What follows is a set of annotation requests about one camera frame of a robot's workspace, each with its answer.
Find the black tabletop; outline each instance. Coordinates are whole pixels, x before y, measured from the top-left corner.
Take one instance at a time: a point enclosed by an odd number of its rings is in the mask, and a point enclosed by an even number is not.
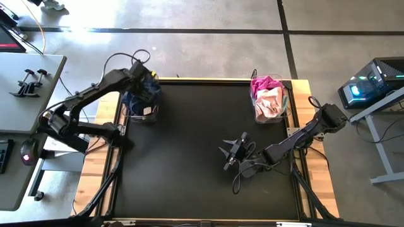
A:
[[[128,123],[117,218],[297,219],[291,176],[265,172],[232,193],[237,165],[225,172],[222,139],[245,131],[257,149],[287,136],[285,121],[257,124],[249,87],[163,85],[158,120]],[[288,173],[288,161],[277,169]]]

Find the computer tower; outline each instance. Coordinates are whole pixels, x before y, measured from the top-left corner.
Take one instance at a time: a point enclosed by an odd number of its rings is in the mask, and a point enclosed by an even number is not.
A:
[[[404,86],[404,57],[377,57],[340,89],[345,109],[367,108]]]

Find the keyboard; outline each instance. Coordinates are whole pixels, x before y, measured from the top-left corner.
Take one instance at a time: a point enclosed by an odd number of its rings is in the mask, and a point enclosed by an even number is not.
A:
[[[13,150],[14,141],[12,139],[0,140],[0,174],[6,171],[7,163]]]

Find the black clamp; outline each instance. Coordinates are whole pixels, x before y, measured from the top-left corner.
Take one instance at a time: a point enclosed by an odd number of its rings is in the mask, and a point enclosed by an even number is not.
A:
[[[40,74],[39,76],[39,80],[35,81],[35,82],[29,82],[26,83],[25,80],[27,80],[29,75],[35,75],[35,73],[30,70],[30,69],[26,69],[25,72],[27,73],[23,79],[23,81],[18,81],[18,86],[20,86],[20,90],[18,90],[17,93],[12,93],[9,92],[11,95],[15,96],[15,97],[19,97],[19,98],[23,98],[23,97],[32,97],[32,98],[38,98],[39,95],[34,93],[35,88],[40,88],[42,86],[42,83],[40,82],[42,80],[43,76],[46,76],[48,74],[47,71],[43,70],[43,69],[39,69],[37,72]]]

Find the computer mouse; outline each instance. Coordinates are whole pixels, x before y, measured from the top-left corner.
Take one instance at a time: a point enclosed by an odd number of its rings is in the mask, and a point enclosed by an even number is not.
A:
[[[24,165],[36,165],[38,161],[37,140],[29,138],[21,145],[21,160]]]

